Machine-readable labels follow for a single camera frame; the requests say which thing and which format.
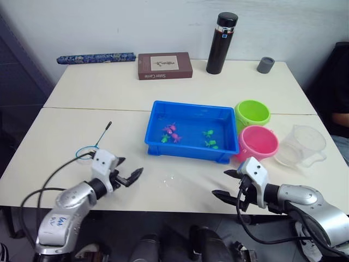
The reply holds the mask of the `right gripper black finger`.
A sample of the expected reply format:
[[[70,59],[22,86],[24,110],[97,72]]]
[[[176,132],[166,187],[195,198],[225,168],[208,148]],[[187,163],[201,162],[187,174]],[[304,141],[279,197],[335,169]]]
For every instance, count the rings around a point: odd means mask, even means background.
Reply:
[[[240,174],[237,170],[233,170],[233,169],[225,170],[224,174],[228,175],[229,177],[233,177],[233,178],[236,178],[239,180],[242,179],[242,174]]]
[[[218,198],[219,200],[223,201],[226,204],[236,206],[238,204],[238,199],[234,196],[231,196],[229,192],[223,191],[223,190],[213,190],[212,194]]]

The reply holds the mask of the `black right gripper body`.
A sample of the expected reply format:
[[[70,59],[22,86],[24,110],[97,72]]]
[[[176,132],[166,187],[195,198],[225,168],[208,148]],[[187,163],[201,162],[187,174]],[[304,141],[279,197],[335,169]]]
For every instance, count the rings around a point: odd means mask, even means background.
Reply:
[[[252,180],[247,175],[243,175],[239,184],[237,210],[246,211],[250,204],[257,205],[257,191],[252,184]]]

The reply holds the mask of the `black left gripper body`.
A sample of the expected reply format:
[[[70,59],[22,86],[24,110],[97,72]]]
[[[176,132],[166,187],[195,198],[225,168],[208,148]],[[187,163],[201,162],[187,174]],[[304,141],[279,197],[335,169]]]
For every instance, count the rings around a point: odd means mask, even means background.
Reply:
[[[113,189],[118,189],[121,185],[127,187],[128,180],[119,176],[119,171],[114,169],[112,173],[110,173],[110,183]]]

